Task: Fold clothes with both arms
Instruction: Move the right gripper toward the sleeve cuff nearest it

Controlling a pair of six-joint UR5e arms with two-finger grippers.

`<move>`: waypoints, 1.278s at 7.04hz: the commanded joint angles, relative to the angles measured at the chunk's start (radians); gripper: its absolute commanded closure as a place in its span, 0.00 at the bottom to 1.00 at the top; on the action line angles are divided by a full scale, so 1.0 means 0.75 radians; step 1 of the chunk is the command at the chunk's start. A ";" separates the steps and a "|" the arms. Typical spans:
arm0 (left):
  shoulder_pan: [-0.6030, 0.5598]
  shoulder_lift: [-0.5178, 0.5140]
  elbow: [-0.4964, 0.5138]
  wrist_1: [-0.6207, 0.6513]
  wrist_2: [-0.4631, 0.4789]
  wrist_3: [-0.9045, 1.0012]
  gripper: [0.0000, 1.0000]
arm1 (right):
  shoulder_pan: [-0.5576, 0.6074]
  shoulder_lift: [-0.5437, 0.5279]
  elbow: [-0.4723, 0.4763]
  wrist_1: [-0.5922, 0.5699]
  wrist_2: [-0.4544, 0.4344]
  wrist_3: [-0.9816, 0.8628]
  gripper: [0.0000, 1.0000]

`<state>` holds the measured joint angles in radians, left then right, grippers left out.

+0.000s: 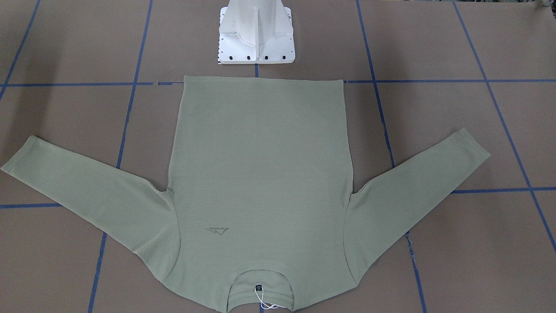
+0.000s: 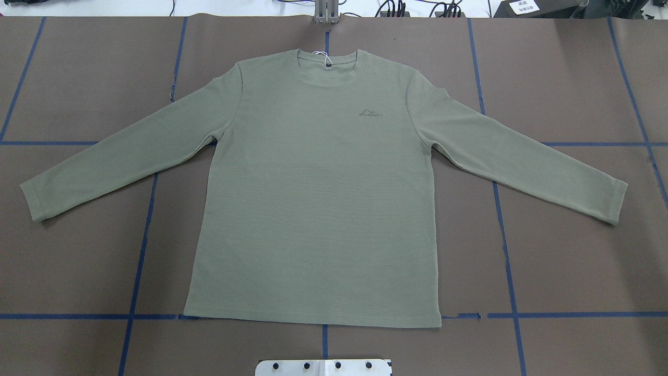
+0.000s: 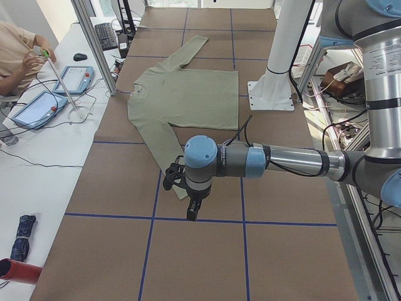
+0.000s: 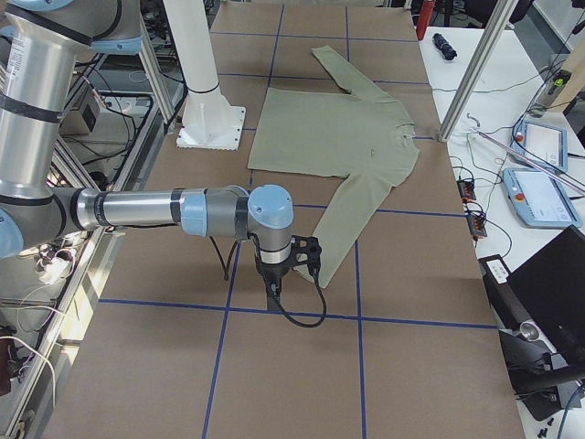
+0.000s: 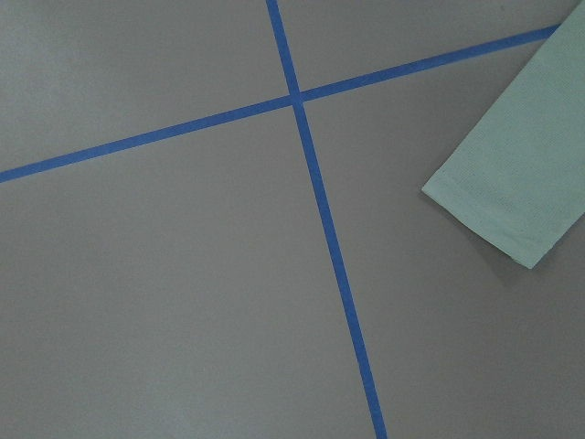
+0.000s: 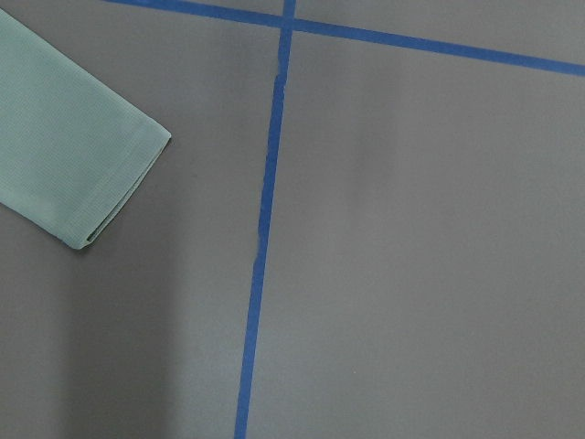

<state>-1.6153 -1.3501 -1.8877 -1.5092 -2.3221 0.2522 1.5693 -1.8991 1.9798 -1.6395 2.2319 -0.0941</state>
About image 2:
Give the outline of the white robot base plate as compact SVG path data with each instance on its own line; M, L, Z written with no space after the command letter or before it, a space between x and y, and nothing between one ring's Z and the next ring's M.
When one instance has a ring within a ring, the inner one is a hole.
M255 375L392 375L386 359L297 359L265 360L258 363Z

